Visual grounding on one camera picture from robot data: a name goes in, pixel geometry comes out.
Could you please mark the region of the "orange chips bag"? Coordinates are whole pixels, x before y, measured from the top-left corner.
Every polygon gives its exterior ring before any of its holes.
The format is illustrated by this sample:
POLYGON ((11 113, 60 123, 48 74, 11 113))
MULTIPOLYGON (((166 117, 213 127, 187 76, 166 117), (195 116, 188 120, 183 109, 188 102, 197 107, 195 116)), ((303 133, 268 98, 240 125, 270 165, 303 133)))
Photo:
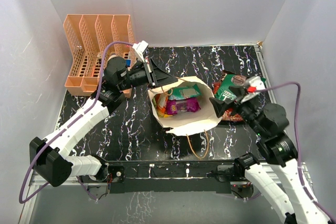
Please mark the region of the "orange chips bag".
MULTIPOLYGON (((226 100, 227 98, 233 98, 233 94, 228 89, 229 85, 222 82, 215 82, 213 88, 213 94, 215 98, 219 100, 226 100)), ((233 115, 233 109, 227 109, 222 115, 223 121, 242 122, 243 119, 239 114, 233 115)))

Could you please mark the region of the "green snack bag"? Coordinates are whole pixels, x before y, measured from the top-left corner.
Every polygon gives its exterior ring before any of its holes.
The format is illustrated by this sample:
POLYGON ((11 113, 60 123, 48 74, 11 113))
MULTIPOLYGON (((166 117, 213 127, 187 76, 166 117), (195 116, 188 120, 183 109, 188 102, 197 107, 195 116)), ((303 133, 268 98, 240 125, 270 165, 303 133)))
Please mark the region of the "green snack bag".
POLYGON ((225 73, 220 83, 216 83, 214 87, 214 98, 220 101, 233 101, 237 98, 237 95, 229 89, 229 87, 254 87, 256 90, 265 89, 266 79, 260 76, 246 77, 237 74, 225 73))

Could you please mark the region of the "orange candy pack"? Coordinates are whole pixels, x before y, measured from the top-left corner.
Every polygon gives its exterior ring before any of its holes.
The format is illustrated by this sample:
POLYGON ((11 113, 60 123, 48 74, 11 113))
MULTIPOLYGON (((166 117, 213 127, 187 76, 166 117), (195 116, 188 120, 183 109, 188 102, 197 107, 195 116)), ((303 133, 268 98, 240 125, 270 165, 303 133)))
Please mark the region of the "orange candy pack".
POLYGON ((168 101, 168 96, 164 93, 156 94, 153 98, 153 104, 156 108, 156 112, 159 117, 164 117, 166 112, 166 103, 168 101))

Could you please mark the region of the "brown Kettle chips bag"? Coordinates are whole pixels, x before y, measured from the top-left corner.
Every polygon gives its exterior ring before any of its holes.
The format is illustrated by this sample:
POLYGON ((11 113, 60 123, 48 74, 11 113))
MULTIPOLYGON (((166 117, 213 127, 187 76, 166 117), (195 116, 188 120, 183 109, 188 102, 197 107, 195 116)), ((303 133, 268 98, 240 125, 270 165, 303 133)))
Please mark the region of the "brown Kettle chips bag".
POLYGON ((223 78, 226 77, 228 74, 233 74, 233 75, 235 75, 235 73, 230 72, 230 71, 227 71, 227 70, 223 70, 223 71, 222 71, 222 77, 223 77, 223 78))

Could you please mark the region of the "brown paper bag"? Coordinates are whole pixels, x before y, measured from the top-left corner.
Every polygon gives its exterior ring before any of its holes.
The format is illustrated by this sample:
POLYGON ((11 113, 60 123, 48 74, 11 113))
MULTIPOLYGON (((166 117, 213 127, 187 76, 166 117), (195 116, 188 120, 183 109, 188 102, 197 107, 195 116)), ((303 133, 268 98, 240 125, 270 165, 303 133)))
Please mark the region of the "brown paper bag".
POLYGON ((196 76, 178 78, 173 84, 148 91, 154 117, 168 134, 186 137, 192 153, 204 159, 209 151, 208 131, 222 120, 217 116, 210 99, 214 94, 210 87, 196 76), (204 133, 205 153, 197 155, 190 136, 204 133))

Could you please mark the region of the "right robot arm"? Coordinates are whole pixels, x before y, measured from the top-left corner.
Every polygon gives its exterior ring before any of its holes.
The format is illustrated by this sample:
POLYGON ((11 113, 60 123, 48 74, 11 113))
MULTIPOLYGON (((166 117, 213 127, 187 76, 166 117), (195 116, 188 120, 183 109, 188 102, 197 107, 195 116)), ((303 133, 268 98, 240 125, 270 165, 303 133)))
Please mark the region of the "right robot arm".
POLYGON ((274 182, 251 153, 234 160, 235 176, 252 182, 282 223, 335 223, 335 217, 318 203, 306 184, 299 142, 293 142, 285 133, 289 125, 285 109, 275 103, 266 104, 262 110, 256 108, 249 96, 267 91, 265 87, 231 86, 230 89, 237 97, 235 100, 210 99, 216 115, 220 117, 227 109, 232 109, 242 117, 259 136, 258 150, 281 184, 274 182))

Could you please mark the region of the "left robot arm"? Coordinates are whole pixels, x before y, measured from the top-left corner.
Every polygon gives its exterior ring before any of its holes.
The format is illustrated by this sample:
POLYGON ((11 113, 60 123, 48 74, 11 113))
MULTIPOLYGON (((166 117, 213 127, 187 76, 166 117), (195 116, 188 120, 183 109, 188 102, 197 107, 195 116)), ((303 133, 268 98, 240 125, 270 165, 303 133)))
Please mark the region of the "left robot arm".
POLYGON ((58 130, 29 144, 33 170, 54 187, 69 177, 91 176, 96 181, 108 177, 106 162, 97 156, 70 156, 72 149, 98 123, 112 114, 125 100, 124 90, 148 85, 158 88, 175 83, 177 78, 161 70, 151 58, 138 61, 131 69, 126 60, 113 57, 103 71, 102 86, 82 108, 58 130))

